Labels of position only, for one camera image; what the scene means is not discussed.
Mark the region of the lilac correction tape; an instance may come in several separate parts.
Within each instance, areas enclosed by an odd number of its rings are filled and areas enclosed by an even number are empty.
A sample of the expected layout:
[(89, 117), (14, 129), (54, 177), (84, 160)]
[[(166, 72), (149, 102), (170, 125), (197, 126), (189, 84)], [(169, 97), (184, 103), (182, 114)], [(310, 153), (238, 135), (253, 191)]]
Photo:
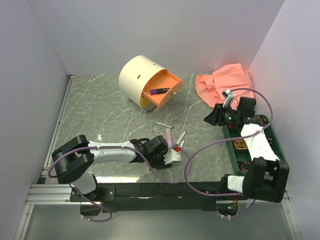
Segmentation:
[(174, 145), (173, 145), (173, 139), (172, 139), (172, 134), (171, 134), (170, 128), (166, 128), (166, 138), (167, 138), (168, 148), (172, 149)]

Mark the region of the green capped marker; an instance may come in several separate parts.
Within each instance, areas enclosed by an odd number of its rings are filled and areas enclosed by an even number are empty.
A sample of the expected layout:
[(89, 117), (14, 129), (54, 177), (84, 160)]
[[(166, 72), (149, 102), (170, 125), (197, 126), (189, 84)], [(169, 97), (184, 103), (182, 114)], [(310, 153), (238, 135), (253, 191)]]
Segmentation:
[(186, 135), (186, 131), (183, 131), (182, 134), (180, 135), (179, 139), (177, 140), (177, 142), (174, 145), (174, 148), (178, 147), (180, 145), (180, 143), (183, 141), (184, 136)]

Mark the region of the purple highlighter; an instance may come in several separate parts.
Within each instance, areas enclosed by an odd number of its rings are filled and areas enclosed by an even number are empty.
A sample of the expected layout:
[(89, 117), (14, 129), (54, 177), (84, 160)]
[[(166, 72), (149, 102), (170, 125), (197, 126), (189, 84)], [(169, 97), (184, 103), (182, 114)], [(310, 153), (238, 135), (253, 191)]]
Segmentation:
[(170, 90), (170, 88), (156, 88), (156, 89), (150, 89), (149, 94), (150, 95), (160, 95), (165, 94)]

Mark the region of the round cream drawer cabinet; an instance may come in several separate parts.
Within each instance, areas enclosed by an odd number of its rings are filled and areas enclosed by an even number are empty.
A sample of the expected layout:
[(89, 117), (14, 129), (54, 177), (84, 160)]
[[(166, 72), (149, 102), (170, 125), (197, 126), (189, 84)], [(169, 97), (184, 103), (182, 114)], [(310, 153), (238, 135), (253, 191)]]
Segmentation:
[[(162, 108), (185, 82), (165, 67), (138, 55), (122, 68), (118, 86), (121, 92), (144, 111)], [(170, 88), (167, 93), (150, 95), (150, 90)]]

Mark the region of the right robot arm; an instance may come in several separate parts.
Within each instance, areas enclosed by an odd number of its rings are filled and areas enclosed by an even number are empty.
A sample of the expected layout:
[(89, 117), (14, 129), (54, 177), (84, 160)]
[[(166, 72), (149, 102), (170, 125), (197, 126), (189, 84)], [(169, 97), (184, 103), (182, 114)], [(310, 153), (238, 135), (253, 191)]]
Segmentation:
[(232, 141), (243, 140), (250, 165), (243, 176), (226, 174), (219, 187), (220, 196), (231, 199), (236, 193), (249, 199), (279, 203), (282, 201), (289, 176), (288, 163), (281, 160), (268, 142), (266, 123), (255, 115), (256, 100), (241, 97), (237, 109), (217, 103), (204, 118), (212, 126), (226, 126), (237, 133)]

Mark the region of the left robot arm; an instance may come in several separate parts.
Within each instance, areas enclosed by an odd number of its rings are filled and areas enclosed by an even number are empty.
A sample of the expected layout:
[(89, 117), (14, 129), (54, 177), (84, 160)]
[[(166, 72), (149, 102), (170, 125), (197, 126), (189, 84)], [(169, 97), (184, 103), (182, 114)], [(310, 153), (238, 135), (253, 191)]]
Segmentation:
[(53, 164), (48, 177), (57, 178), (59, 184), (70, 184), (88, 201), (100, 195), (98, 182), (88, 168), (102, 163), (146, 163), (150, 169), (165, 169), (172, 166), (169, 147), (161, 135), (131, 139), (122, 143), (98, 143), (78, 135), (57, 148), (52, 154)]

